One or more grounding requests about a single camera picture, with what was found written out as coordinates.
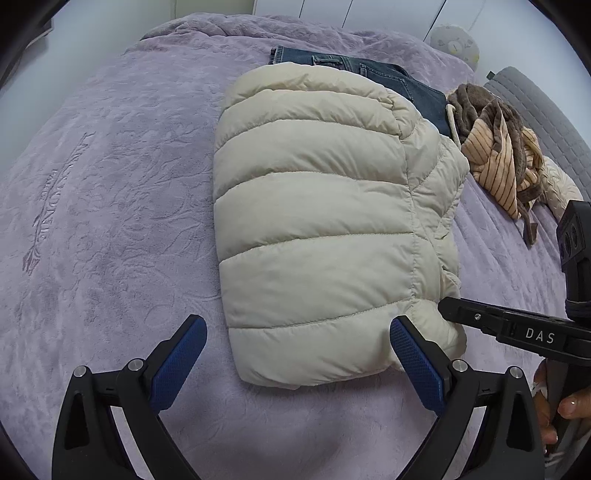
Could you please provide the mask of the person's right hand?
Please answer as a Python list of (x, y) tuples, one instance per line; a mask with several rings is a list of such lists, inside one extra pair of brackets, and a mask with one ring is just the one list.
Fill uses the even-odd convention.
[[(551, 408), (548, 400), (542, 393), (546, 386), (546, 361), (542, 361), (534, 375), (535, 395), (533, 401), (538, 417), (543, 446), (554, 445), (559, 436), (551, 425)], [(590, 418), (590, 388), (587, 387), (564, 398), (557, 409), (558, 414), (566, 420), (587, 420)]]

